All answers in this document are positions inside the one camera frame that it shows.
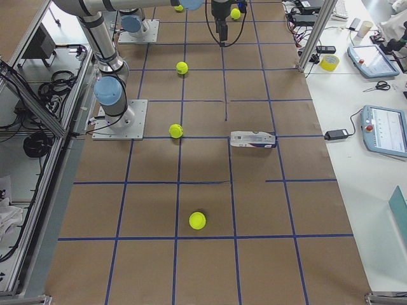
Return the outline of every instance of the screen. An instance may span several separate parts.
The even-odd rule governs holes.
[[[401,113],[371,108],[372,124],[375,126],[376,147],[390,151],[407,151]]]
[[[371,73],[394,72],[392,67],[383,58],[383,55],[376,49],[375,46],[365,46],[362,48],[354,48],[357,56],[364,60],[366,70]]]

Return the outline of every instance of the green panel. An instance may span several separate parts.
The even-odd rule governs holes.
[[[397,225],[399,226],[401,236],[407,245],[407,203],[399,186],[394,190],[394,193],[389,200],[389,205],[392,209]]]

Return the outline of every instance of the metal base plate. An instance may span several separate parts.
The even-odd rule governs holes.
[[[134,111],[135,118],[133,124],[122,129],[113,130],[110,127],[97,130],[93,133],[94,140],[142,140],[144,134],[144,125],[146,124],[147,100],[129,100],[128,106]],[[98,116],[104,116],[102,107],[99,109]],[[95,129],[107,126],[105,120],[96,122]]]
[[[128,32],[123,32],[119,36],[120,44],[142,44],[142,43],[156,43],[158,37],[159,20],[149,20],[150,29],[141,37],[133,37]]]

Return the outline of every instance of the blue joint cap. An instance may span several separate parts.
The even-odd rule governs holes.
[[[123,87],[116,78],[104,76],[96,81],[93,91],[102,105],[112,106],[119,101]]]
[[[179,0],[180,4],[184,7],[185,10],[195,11],[199,9],[203,1],[202,0]]]
[[[142,21],[136,15],[124,15],[121,18],[121,26],[129,33],[137,33],[141,29]]]

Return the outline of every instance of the robotic arm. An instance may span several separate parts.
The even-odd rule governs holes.
[[[220,43],[228,40],[226,18],[230,15],[232,4],[237,4],[241,13],[247,13],[245,0],[212,0],[211,2],[211,12],[215,18],[216,32],[219,34]]]
[[[228,27],[226,17],[230,15],[231,5],[237,3],[240,11],[245,12],[245,0],[211,0],[212,15],[216,22],[216,31],[219,33],[220,42],[227,40]],[[179,6],[186,10],[197,10],[202,5],[202,0],[53,0],[53,2],[64,12],[77,16],[86,38],[98,60],[98,68],[102,77],[96,82],[94,92],[100,102],[105,119],[113,132],[124,135],[115,139],[134,139],[128,136],[124,130],[133,128],[135,124],[136,102],[129,105],[125,85],[128,78],[128,66],[119,56],[109,31],[104,23],[102,11],[120,11],[121,13],[133,15],[128,18],[133,30],[142,27],[143,8],[156,6]]]

